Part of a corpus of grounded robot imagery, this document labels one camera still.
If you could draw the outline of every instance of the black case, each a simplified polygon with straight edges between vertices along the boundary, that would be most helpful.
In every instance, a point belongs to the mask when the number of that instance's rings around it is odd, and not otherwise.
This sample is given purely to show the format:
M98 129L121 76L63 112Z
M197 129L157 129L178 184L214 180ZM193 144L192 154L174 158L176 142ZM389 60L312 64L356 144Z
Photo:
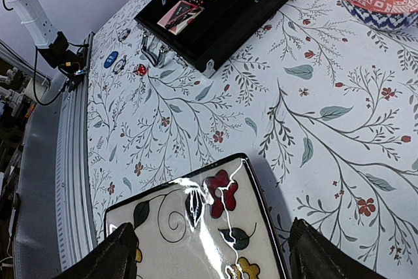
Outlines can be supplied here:
M219 69L287 0L205 0L204 10L174 35L157 22L178 1L151 0L135 20L204 72Z

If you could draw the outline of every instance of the blue bowl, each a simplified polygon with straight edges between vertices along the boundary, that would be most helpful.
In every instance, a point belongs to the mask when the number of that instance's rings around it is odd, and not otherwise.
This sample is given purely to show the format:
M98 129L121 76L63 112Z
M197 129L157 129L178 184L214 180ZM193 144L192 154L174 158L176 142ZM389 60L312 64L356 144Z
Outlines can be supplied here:
M399 31L418 21L418 12L391 14L370 11L341 0L352 16L372 29L379 31Z

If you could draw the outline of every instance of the tablecloth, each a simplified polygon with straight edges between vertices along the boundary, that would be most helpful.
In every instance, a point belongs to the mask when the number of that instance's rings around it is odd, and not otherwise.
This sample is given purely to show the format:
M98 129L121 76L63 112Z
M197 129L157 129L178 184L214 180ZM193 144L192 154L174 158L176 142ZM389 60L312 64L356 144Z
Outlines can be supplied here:
M380 274L417 278L417 26L384 33L340 0L290 0L205 78L174 52L162 69L142 56L133 18L148 1L130 0L93 44L97 237L110 205L245 152L269 166L256 171L284 252L291 222L304 218Z

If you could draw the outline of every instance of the yellow flower on plate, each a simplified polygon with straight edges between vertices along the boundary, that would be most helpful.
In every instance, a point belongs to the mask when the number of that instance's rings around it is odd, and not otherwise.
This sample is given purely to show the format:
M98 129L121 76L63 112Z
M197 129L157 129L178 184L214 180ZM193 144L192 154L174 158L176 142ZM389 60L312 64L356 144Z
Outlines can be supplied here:
M257 264L250 264L245 257L240 257L238 265L231 265L227 269L229 279L243 279L247 274L249 279L259 279L260 267Z
M142 252L139 248L137 248L137 256L135 257L135 261L140 263L142 261Z

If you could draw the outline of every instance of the white plate with flower design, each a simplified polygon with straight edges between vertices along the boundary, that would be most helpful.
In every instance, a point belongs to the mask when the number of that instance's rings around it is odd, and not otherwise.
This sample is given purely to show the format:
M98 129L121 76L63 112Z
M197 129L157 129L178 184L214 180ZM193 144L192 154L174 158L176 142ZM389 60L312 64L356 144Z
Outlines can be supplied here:
M288 278L244 154L110 207L105 235L125 222L139 239L137 278Z

